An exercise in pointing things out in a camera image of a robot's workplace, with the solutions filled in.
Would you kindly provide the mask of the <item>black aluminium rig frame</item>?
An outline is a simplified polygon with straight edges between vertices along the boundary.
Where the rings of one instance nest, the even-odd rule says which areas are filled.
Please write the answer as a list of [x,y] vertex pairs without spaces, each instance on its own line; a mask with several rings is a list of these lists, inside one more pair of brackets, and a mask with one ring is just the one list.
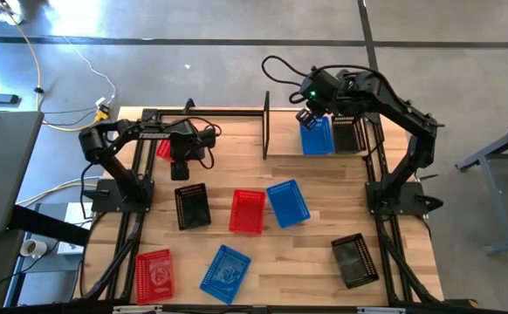
[[[190,119],[194,126],[202,131],[205,127],[214,127],[219,135],[217,125],[209,120],[212,117],[225,119],[259,119],[261,123],[261,158],[267,154],[264,148],[263,113],[257,108],[205,108],[199,109],[186,105],[184,109],[144,107],[137,120],[171,123],[180,119]],[[137,173],[138,179],[154,181],[154,152],[159,140],[132,140],[116,154],[116,158],[127,169]],[[151,208],[156,196],[154,188]],[[121,213],[119,235],[114,250],[114,257],[106,267],[104,274],[79,299],[73,301],[74,307],[87,308],[98,313],[113,311],[115,306],[138,305],[130,301],[135,288],[135,268],[141,237],[145,225],[146,213]],[[277,304],[165,304],[162,301],[145,305],[160,305],[162,312],[179,312],[184,314],[347,314],[356,313],[356,308],[395,307],[403,308],[407,314],[478,314],[479,309],[469,299],[440,301],[433,297],[417,279],[413,270],[406,263],[402,254],[402,240],[399,224],[393,224],[393,233],[389,235],[383,228],[383,222],[375,222],[381,262],[386,286],[387,304],[385,305],[277,305]]]

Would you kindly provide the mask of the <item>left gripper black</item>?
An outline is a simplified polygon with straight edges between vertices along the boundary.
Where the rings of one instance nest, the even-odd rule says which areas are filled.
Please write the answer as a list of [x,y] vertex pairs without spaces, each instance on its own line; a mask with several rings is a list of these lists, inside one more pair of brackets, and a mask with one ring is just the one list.
[[187,181],[189,179],[189,160],[202,160],[205,149],[197,128],[188,120],[173,123],[170,131],[171,180]]

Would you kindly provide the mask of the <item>black plastic basket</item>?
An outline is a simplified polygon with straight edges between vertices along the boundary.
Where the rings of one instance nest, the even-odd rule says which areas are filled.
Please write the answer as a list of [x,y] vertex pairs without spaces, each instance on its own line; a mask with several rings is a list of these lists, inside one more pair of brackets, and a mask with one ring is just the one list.
[[207,189],[204,183],[175,190],[178,229],[196,229],[211,224]]
[[341,279],[348,289],[380,279],[362,233],[333,240],[331,245]]
[[367,149],[363,124],[350,116],[332,116],[335,153],[357,154]]

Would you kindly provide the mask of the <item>blue basket with printed label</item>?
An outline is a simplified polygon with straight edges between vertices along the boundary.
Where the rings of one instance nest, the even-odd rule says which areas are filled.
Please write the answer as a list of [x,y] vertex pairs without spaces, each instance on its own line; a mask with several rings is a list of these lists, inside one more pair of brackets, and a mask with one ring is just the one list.
[[200,289],[230,305],[234,302],[250,265],[251,259],[248,256],[222,244],[200,284]]

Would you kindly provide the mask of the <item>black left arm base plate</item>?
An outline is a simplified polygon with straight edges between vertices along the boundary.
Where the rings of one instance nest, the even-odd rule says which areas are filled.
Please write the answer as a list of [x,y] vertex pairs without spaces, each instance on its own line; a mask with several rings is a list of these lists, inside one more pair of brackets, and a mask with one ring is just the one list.
[[136,187],[124,187],[114,179],[99,180],[95,189],[110,191],[106,198],[92,200],[93,212],[146,213],[151,208],[154,182],[142,180]]

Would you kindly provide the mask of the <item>black desk leg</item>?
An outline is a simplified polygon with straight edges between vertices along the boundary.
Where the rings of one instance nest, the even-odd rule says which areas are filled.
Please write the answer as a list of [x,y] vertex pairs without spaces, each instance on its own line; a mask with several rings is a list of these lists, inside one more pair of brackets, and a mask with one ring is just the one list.
[[60,242],[78,246],[85,246],[90,235],[88,229],[60,221],[19,205],[12,209],[7,227],[47,236]]

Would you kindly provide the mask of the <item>white frame label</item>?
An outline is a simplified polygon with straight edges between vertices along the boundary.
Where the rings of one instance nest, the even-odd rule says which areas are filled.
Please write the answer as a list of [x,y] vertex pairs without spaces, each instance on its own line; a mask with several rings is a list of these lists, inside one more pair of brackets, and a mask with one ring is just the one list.
[[160,305],[125,305],[115,306],[112,314],[160,314]]
[[356,308],[357,314],[407,314],[403,308],[395,307],[370,307],[361,306]]

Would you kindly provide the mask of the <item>red basket with printed label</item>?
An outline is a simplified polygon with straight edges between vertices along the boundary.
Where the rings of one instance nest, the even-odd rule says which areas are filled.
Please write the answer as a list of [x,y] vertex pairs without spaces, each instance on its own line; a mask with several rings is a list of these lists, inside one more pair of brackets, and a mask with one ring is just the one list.
[[174,296],[170,249],[141,253],[135,262],[135,298],[138,305],[153,304]]

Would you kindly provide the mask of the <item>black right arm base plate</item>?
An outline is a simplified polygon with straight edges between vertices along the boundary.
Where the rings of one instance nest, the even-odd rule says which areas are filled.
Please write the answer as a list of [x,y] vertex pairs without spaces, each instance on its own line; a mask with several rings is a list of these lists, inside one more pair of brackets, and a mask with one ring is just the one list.
[[365,190],[371,215],[426,215],[429,212],[427,202],[423,199],[422,185],[418,182],[404,183],[401,194],[394,199],[380,196],[379,182],[368,182]]

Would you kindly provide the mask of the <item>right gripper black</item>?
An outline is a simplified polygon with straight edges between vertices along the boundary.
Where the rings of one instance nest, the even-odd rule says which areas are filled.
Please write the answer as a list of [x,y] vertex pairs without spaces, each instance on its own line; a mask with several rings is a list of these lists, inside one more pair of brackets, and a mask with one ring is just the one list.
[[[327,113],[329,103],[333,100],[340,82],[329,74],[329,81],[326,84],[308,84],[305,78],[301,82],[299,93],[306,99],[306,106],[312,113]],[[314,116],[307,109],[301,109],[296,114],[299,123],[305,123],[307,130],[312,130],[319,123],[317,116]]]

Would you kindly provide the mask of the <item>blue plastic basket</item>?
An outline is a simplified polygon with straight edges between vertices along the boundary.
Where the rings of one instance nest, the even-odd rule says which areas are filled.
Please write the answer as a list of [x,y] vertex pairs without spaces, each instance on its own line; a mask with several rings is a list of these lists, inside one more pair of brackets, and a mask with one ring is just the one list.
[[285,229],[311,218],[310,211],[295,180],[271,186],[266,189],[266,193],[280,228]]
[[317,118],[317,124],[311,130],[304,126],[299,129],[304,155],[328,155],[334,152],[332,129],[327,117]]

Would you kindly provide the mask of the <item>grey desk top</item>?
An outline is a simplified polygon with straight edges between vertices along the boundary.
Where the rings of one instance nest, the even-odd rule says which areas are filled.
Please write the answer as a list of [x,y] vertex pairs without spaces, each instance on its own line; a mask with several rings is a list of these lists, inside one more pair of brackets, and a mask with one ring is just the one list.
[[0,113],[0,233],[10,222],[43,118],[41,112]]

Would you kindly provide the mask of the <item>red plastic basket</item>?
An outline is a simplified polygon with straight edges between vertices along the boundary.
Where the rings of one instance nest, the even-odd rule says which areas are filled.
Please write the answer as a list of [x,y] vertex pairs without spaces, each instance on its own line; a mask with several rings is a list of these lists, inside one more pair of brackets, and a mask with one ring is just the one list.
[[264,209],[264,192],[236,189],[231,204],[229,231],[245,235],[261,235]]
[[156,155],[164,160],[172,161],[170,140],[161,140],[156,150]]

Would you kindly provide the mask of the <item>white box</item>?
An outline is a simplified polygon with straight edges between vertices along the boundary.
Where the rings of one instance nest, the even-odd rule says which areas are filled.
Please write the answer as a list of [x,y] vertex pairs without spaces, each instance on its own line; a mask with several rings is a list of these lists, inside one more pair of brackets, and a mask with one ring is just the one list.
[[[84,202],[85,213],[82,213],[81,206],[77,202],[70,202],[67,204],[65,213],[65,222],[78,225],[83,229],[89,230],[93,221],[92,203]],[[83,247],[68,242],[60,242],[58,244],[59,255],[76,255],[83,253]]]

